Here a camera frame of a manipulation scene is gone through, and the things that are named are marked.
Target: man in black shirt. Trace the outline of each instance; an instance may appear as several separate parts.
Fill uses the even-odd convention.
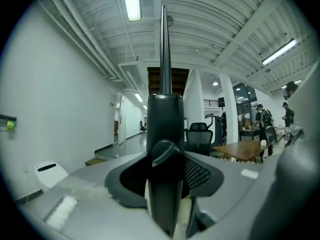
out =
[[[294,95],[297,89],[298,89],[298,85],[295,82],[293,81],[288,82],[284,90],[284,99],[287,101],[292,95]],[[295,141],[298,138],[302,139],[304,137],[304,131],[302,129],[302,126],[296,120],[293,122],[293,125],[290,128],[291,128],[290,131],[289,132],[286,131],[285,133],[286,139],[289,140],[285,145],[285,147],[291,145],[291,143],[295,143]]]
[[[255,115],[255,122],[252,125],[252,129],[257,127],[257,125],[259,124],[259,129],[260,129],[259,141],[262,141],[262,140],[267,141],[266,128],[264,128],[263,123],[261,122],[261,116],[265,112],[264,106],[262,106],[262,104],[259,104],[256,110],[258,110],[258,113],[256,113]],[[266,123],[272,125],[272,114],[270,113],[269,110],[267,110],[265,113],[269,114],[269,120]],[[273,153],[273,147],[272,145],[270,145],[268,147],[268,155],[271,156],[272,153]],[[259,156],[260,156],[261,163],[263,163],[264,152],[261,152]]]
[[[283,107],[285,109],[285,115],[282,117],[285,123],[285,127],[290,127],[294,123],[294,112],[289,108],[288,103],[284,102]]]

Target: pipe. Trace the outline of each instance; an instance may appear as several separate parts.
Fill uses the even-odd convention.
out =
[[[122,79],[122,77],[119,75],[117,69],[113,65],[112,61],[105,55],[104,51],[101,49],[97,40],[94,38],[92,33],[89,31],[87,25],[85,24],[85,22],[81,18],[80,14],[78,13],[77,9],[75,8],[75,5],[73,4],[73,2],[71,0],[63,0],[63,1],[65,2],[66,6],[70,10],[70,12],[71,12],[72,16],[74,17],[74,19],[76,20],[76,22],[79,24],[79,26],[82,28],[82,30],[85,33],[87,33],[86,36],[90,39],[90,41],[92,42],[95,49],[102,56],[102,58],[107,62],[109,68],[117,75],[118,78]]]
[[[129,46],[130,46],[130,49],[131,49],[131,52],[132,52],[132,56],[134,58],[134,60],[136,60],[136,55],[135,55],[135,52],[134,52],[134,48],[131,44],[131,41],[130,41],[130,37],[129,37],[129,33],[128,33],[128,29],[127,29],[127,25],[125,23],[125,20],[124,20],[124,15],[122,13],[122,8],[121,8],[121,5],[120,5],[120,0],[116,0],[116,4],[118,6],[118,10],[120,12],[120,15],[121,15],[121,20],[122,20],[122,24],[123,24],[123,27],[124,27],[124,31],[125,31],[125,34],[126,34],[126,38],[128,39],[128,42],[129,42]]]
[[[101,37],[101,35],[100,35],[100,32],[99,32],[99,29],[98,29],[98,27],[97,27],[97,20],[98,20],[98,17],[99,17],[99,16],[100,16],[100,12],[98,12],[97,15],[96,15],[96,17],[95,17],[94,28],[95,28],[95,31],[96,31],[96,33],[98,34],[99,38],[100,38],[101,43],[102,43],[103,46],[104,46],[104,49],[105,49],[105,52],[106,52],[106,56],[109,57],[109,58],[111,58],[112,55],[110,54],[109,50],[107,49],[107,47],[106,47],[106,45],[105,45],[105,42],[103,41],[103,39],[102,39],[102,37]],[[116,60],[116,55],[115,55],[115,53],[113,53],[113,56],[114,56],[114,61],[116,62],[117,60]]]
[[[110,82],[123,82],[121,79],[113,79],[113,80],[110,80]]]
[[[127,74],[128,77],[130,78],[130,80],[133,82],[133,84],[134,84],[137,88],[139,88],[139,86],[138,86],[136,80],[134,79],[134,77],[132,76],[132,74],[131,74],[129,71],[126,71],[126,74]]]
[[[59,12],[61,13],[61,15],[65,18],[65,20],[69,23],[69,25],[71,26],[71,28],[75,31],[76,35],[78,37],[81,38],[82,36],[82,32],[79,29],[79,27],[75,24],[75,22],[72,20],[71,16],[66,12],[65,7],[61,4],[60,0],[52,0],[55,4],[55,6],[57,7],[57,9],[59,10]],[[99,60],[99,62],[105,66],[107,69],[109,68],[108,65],[106,65],[106,63],[102,60],[102,58],[99,56],[99,54],[97,53],[97,51],[95,51],[94,49],[92,49],[92,46],[90,45],[90,43],[88,42],[87,39],[81,39],[84,44],[90,49],[90,51],[93,53],[93,55]],[[112,77],[109,77],[109,80],[115,79],[116,75],[110,71]]]
[[[138,68],[138,72],[139,72],[139,75],[140,75],[140,78],[141,78],[143,87],[144,87],[144,89],[147,89],[147,88],[146,88],[146,85],[145,85],[145,82],[144,82],[144,79],[142,78],[141,69],[140,69],[139,64],[137,64],[136,67]]]
[[[118,68],[121,70],[121,73],[125,76],[126,80],[127,80],[127,81],[129,82],[129,84],[131,85],[131,88],[134,89],[136,92],[138,92],[137,89],[133,86],[133,84],[132,84],[132,83],[130,82],[130,80],[128,79],[127,74],[124,72],[123,68],[122,68],[121,66],[119,66],[119,65],[118,65]]]
[[[50,18],[66,33],[66,35],[84,52],[84,54],[96,65],[96,67],[102,72],[105,78],[109,79],[106,75],[105,71],[97,64],[97,62],[89,55],[89,53],[78,43],[76,39],[74,39],[70,33],[57,21],[57,19],[45,8],[45,6],[37,0],[39,5],[44,9],[44,11],[50,16]]]
[[[139,21],[140,22],[156,22],[156,21],[160,22],[160,20],[161,20],[161,17],[149,17],[149,18],[143,17]],[[125,22],[126,25],[133,25],[135,23],[136,23],[136,21],[127,21],[127,22]]]

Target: doorway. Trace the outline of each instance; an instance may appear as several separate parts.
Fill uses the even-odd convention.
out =
[[[115,101],[115,110],[114,110],[113,145],[116,145],[119,143],[118,136],[119,136],[120,101],[121,101],[121,94],[117,93],[116,101]]]
[[[126,140],[126,103],[125,97],[122,94],[117,94],[119,97],[119,116],[118,116],[118,144]]]

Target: hallway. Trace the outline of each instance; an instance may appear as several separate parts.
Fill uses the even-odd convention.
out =
[[[132,138],[126,139],[120,145],[114,145],[95,154],[97,158],[108,160],[109,158],[119,158],[131,154],[142,153],[146,151],[147,135],[138,134]]]

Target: white wall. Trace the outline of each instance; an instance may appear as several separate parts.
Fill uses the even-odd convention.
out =
[[[71,173],[113,143],[116,89],[38,5],[17,25],[0,73],[0,113],[17,117],[14,133],[0,129],[1,172],[14,199],[40,189],[37,163]]]
[[[183,109],[188,129],[192,123],[205,122],[204,97],[198,71],[189,73],[183,94]]]
[[[282,117],[285,115],[285,109],[282,108],[282,104],[285,101],[283,93],[279,93],[276,96],[268,96],[259,90],[255,90],[256,99],[258,104],[262,104],[263,108],[269,110],[272,114],[275,127],[284,127],[285,121]]]
[[[203,99],[204,100],[218,100],[218,98],[222,97],[222,92],[215,94],[212,91],[205,91],[202,90],[203,92]]]
[[[210,114],[214,114],[217,117],[221,117],[222,115],[222,108],[221,107],[217,107],[217,108],[210,108],[209,106],[205,106],[204,107],[204,114],[205,115],[210,115]]]
[[[140,121],[142,121],[143,125],[145,124],[145,114],[126,97],[124,98],[124,107],[126,111],[125,138],[129,138],[140,133]]]

